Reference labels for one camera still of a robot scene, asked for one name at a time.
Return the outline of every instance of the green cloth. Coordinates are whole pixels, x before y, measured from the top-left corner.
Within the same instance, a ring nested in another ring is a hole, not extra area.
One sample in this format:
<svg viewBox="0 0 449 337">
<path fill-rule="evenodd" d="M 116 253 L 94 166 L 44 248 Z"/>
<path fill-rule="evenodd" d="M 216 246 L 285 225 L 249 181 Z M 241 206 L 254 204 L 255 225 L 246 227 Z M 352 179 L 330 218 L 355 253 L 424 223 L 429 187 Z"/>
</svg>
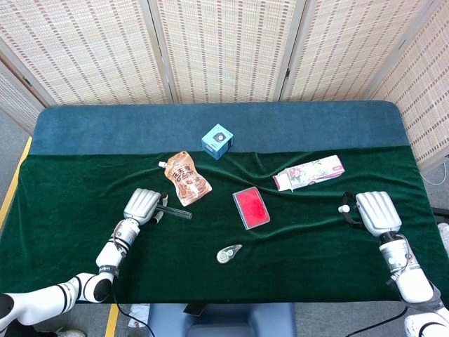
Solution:
<svg viewBox="0 0 449 337">
<path fill-rule="evenodd" d="M 121 303 L 398 300 L 385 285 L 389 271 L 377 239 L 349 228 L 337 212 L 346 190 L 384 190 L 422 268 L 448 298 L 448 257 L 410 147 L 226 153 L 219 161 L 190 154 L 213 191 L 185 208 L 157 166 L 173 153 L 28 156 L 0 241 L 0 292 L 97 273 L 97 255 L 141 187 L 167 191 L 169 206 L 191 211 L 193 218 L 165 215 L 159 224 L 141 227 L 121 265 Z M 332 154 L 346 169 L 341 177 L 277 191 L 273 175 Z M 271 221 L 245 230 L 232 193 L 253 185 Z M 219 264 L 217 252 L 232 244 L 243 248 Z"/>
</svg>

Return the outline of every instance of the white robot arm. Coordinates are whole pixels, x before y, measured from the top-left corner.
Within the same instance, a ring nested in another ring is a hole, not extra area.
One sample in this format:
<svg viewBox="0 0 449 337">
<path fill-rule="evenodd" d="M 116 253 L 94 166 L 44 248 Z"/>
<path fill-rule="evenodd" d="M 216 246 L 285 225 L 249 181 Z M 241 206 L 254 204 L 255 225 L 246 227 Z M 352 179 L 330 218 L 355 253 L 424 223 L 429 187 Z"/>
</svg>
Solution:
<svg viewBox="0 0 449 337">
<path fill-rule="evenodd" d="M 356 202 L 362 222 L 349 215 L 350 199 Z M 346 192 L 343 205 L 338 210 L 352 227 L 365 229 L 379 238 L 379 250 L 403 302 L 409 308 L 424 312 L 406 318 L 407 336 L 449 336 L 449 311 L 440 299 L 440 291 L 426 278 L 408 240 L 398 234 L 402 222 L 389 195 L 386 192 Z"/>
<path fill-rule="evenodd" d="M 166 194 L 161 198 L 161 194 L 151 190 L 139 188 L 134 191 L 123 212 L 124 220 L 117 224 L 97 257 L 98 275 L 81 273 L 68 282 L 30 293 L 0 293 L 0 337 L 4 336 L 8 325 L 15 319 L 23 325 L 32 325 L 69 311 L 78 300 L 92 303 L 104 301 L 109 295 L 114 276 L 118 275 L 121 260 L 139 234 L 139 226 L 151 218 L 158 222 L 163 213 L 154 213 L 165 209 L 167 201 Z"/>
</svg>

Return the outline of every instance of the small blue box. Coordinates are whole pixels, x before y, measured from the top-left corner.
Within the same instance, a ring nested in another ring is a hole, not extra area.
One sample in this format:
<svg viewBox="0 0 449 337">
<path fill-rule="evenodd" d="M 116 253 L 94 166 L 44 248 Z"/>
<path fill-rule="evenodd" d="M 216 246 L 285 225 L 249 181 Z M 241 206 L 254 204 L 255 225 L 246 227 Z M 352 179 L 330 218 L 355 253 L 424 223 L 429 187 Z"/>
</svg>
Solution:
<svg viewBox="0 0 449 337">
<path fill-rule="evenodd" d="M 204 151 L 218 160 L 234 144 L 234 135 L 217 124 L 201 139 Z"/>
</svg>

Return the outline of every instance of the blue chair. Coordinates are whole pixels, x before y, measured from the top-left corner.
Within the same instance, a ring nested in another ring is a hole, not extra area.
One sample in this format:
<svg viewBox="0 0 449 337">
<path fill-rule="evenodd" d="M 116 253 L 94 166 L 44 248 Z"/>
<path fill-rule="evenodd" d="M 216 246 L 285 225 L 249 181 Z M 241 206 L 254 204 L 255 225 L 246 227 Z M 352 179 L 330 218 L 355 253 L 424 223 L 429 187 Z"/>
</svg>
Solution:
<svg viewBox="0 0 449 337">
<path fill-rule="evenodd" d="M 149 325 L 157 337 L 296 337 L 292 303 L 208 304 L 200 317 L 186 304 L 152 304 Z"/>
</svg>

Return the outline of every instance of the red ink pad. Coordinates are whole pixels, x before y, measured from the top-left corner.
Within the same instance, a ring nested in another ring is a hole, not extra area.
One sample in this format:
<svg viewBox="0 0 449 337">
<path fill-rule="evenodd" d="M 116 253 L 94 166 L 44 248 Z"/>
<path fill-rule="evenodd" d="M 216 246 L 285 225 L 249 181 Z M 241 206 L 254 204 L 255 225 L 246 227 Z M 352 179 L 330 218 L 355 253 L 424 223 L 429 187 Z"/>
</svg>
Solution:
<svg viewBox="0 0 449 337">
<path fill-rule="evenodd" d="M 256 187 L 236 192 L 232 196 L 247 230 L 269 222 L 267 207 Z"/>
</svg>

